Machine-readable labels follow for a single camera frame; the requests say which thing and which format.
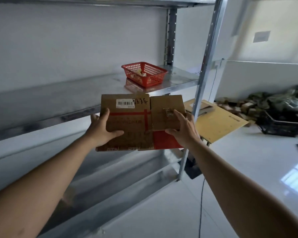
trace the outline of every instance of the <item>perforated metal post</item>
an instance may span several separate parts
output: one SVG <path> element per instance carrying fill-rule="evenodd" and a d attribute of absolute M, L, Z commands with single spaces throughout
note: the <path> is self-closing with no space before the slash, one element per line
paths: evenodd
<path fill-rule="evenodd" d="M 164 65 L 173 65 L 177 11 L 175 8 L 168 9 L 167 11 Z"/>
<path fill-rule="evenodd" d="M 227 0 L 216 0 L 215 2 L 211 26 L 210 26 L 209 35 L 207 38 L 207 44 L 205 47 L 201 72 L 199 76 L 198 86 L 196 88 L 195 102 L 193 104 L 192 114 L 194 115 L 194 121 L 196 121 L 198 118 L 199 107 L 201 105 L 201 100 L 206 86 L 207 77 L 211 69 L 212 58 L 213 58 L 215 46 L 219 37 L 220 28 L 222 25 L 226 5 L 227 5 Z M 183 151 L 183 157 L 181 159 L 178 180 L 182 178 L 184 167 L 187 162 L 188 153 L 189 151 L 187 149 Z"/>

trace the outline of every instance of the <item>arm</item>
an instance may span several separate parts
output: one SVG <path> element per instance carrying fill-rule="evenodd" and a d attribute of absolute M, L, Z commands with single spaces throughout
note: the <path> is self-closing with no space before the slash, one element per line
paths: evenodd
<path fill-rule="evenodd" d="M 227 220 L 240 238 L 298 237 L 298 218 L 258 184 L 201 142 L 193 116 L 175 110 L 180 131 L 167 129 L 195 157 Z"/>
<path fill-rule="evenodd" d="M 109 110 L 91 116 L 86 133 L 56 156 L 0 191 L 0 238 L 34 238 L 48 221 L 85 156 L 122 135 L 106 131 Z"/>

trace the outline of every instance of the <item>metal shelving unit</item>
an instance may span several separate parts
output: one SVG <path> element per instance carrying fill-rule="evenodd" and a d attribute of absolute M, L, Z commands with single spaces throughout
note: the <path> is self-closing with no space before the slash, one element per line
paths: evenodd
<path fill-rule="evenodd" d="M 197 85 L 193 114 L 198 108 L 211 69 L 212 57 L 223 21 L 227 0 L 0 0 L 0 3 L 79 4 L 92 6 L 145 6 L 167 9 L 165 58 L 168 70 L 161 85 L 143 89 L 124 74 L 96 76 L 41 87 L 0 93 L 0 140 L 98 113 L 101 94 L 145 92 L 165 95 Z M 214 5 L 212 22 L 200 75 L 173 67 L 177 9 Z M 32 148 L 51 157 L 81 134 Z M 26 156 L 28 150 L 18 153 Z M 56 210 L 40 237 L 84 237 L 143 202 L 162 188 L 181 179 L 187 150 L 92 151 L 70 186 L 73 204 Z M 181 160 L 180 168 L 174 164 Z"/>

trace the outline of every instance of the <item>forearm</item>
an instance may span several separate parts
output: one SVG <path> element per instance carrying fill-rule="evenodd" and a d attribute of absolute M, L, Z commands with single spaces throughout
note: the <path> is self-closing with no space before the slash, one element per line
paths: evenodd
<path fill-rule="evenodd" d="M 2 190 L 0 237 L 36 237 L 92 148 L 83 136 Z"/>
<path fill-rule="evenodd" d="M 298 219 L 272 195 L 206 145 L 189 150 L 239 237 L 298 237 Z"/>

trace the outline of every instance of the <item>electrical wire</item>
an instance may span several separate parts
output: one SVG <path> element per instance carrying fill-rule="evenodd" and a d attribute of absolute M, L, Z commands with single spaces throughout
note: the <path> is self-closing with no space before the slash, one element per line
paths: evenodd
<path fill-rule="evenodd" d="M 202 224 L 202 198 L 203 198 L 203 188 L 204 188 L 205 177 L 202 184 L 202 192 L 201 192 L 201 205 L 200 205 L 200 225 L 199 225 L 199 238 L 201 238 L 201 224 Z"/>

